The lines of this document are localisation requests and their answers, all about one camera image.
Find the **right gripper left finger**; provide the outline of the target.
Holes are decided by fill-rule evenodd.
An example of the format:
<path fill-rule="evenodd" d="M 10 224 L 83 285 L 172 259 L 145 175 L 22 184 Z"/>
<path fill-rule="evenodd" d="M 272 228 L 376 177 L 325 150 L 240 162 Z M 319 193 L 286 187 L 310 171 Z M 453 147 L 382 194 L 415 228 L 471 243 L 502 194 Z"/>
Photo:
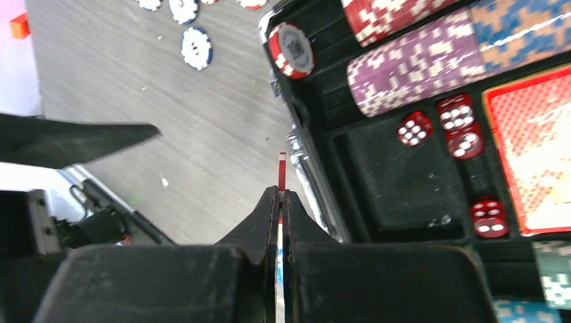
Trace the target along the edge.
<path fill-rule="evenodd" d="M 279 203 L 278 188 L 267 187 L 251 213 L 216 244 L 237 247 L 254 265 L 273 266 L 277 249 Z"/>

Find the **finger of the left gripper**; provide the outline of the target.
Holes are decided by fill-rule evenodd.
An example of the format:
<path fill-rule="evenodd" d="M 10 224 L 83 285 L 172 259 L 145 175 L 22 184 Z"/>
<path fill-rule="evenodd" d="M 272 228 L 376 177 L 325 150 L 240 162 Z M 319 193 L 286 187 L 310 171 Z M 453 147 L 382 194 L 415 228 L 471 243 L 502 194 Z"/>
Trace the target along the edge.
<path fill-rule="evenodd" d="M 61 169 L 141 144 L 160 134 L 149 123 L 74 123 L 1 115 L 1 161 Z"/>

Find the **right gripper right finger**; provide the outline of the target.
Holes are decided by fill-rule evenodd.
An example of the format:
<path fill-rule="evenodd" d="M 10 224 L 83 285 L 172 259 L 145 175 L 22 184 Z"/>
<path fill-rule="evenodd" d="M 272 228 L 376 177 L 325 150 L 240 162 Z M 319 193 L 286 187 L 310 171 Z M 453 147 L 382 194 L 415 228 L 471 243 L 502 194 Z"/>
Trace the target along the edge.
<path fill-rule="evenodd" d="M 332 268 L 339 243 L 307 213 L 298 194 L 283 195 L 283 265 Z"/>

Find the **purple poker chip stack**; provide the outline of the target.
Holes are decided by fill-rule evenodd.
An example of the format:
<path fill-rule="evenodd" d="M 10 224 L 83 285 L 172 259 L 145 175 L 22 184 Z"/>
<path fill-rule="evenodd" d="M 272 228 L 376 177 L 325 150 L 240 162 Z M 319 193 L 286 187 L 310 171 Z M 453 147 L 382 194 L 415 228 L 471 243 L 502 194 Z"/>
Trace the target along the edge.
<path fill-rule="evenodd" d="M 387 42 L 347 66 L 349 90 L 367 117 L 463 87 L 486 74 L 467 7 Z"/>

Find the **blue playing card deck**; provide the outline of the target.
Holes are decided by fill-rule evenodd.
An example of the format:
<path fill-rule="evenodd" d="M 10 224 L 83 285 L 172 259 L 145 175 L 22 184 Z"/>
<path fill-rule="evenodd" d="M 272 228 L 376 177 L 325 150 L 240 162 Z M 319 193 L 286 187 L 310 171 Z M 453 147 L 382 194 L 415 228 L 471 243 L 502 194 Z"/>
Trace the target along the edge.
<path fill-rule="evenodd" d="M 283 288 L 283 194 L 286 190 L 286 152 L 279 154 L 278 182 L 279 214 L 277 218 L 277 250 L 275 257 L 275 322 L 285 322 L 285 299 Z"/>

